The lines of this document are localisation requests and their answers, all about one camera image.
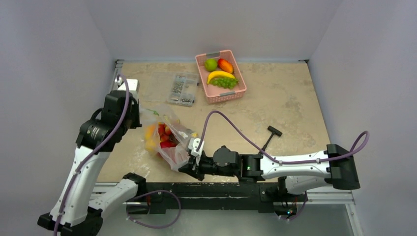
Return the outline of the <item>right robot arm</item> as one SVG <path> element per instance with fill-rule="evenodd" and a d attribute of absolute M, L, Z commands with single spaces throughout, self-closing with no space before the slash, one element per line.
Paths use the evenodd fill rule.
<path fill-rule="evenodd" d="M 276 187 L 277 196 L 288 200 L 307 190 L 331 185 L 338 190 L 360 188 L 352 154 L 336 144 L 329 144 L 318 152 L 266 157 L 264 154 L 239 154 L 222 146 L 212 157 L 201 151 L 178 171 L 202 181 L 206 175 L 237 177 L 239 182 L 256 183 L 268 179 L 283 180 Z"/>

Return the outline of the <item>clear plastic bag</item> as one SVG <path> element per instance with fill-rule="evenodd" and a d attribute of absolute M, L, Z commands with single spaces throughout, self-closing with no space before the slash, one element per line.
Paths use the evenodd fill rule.
<path fill-rule="evenodd" d="M 154 132 L 154 141 L 156 142 L 156 153 L 164 159 L 170 166 L 171 170 L 178 171 L 186 162 L 188 162 L 188 143 L 191 138 L 198 138 L 197 132 L 184 126 L 174 110 L 168 105 L 162 104 L 154 108 L 140 108 L 141 123 L 145 128 L 150 124 L 156 124 Z M 161 148 L 160 142 L 172 141 L 177 144 L 176 147 Z"/>

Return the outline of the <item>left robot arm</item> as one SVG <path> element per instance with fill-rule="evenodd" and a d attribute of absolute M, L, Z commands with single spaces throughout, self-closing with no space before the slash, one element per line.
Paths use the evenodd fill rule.
<path fill-rule="evenodd" d="M 91 195 L 98 175 L 115 145 L 129 129 L 141 127 L 137 93 L 113 90 L 104 106 L 83 123 L 76 139 L 72 167 L 53 209 L 39 216 L 38 226 L 60 236 L 96 236 L 104 219 L 123 202 L 145 198 L 145 178 L 127 173 L 95 200 Z"/>

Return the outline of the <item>red fake apple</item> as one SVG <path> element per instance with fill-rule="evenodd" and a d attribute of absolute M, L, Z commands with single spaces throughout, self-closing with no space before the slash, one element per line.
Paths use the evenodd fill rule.
<path fill-rule="evenodd" d="M 176 146 L 177 146 L 177 144 L 175 142 L 172 142 L 172 141 L 167 140 L 167 141 L 160 142 L 160 147 L 161 148 L 174 148 Z"/>

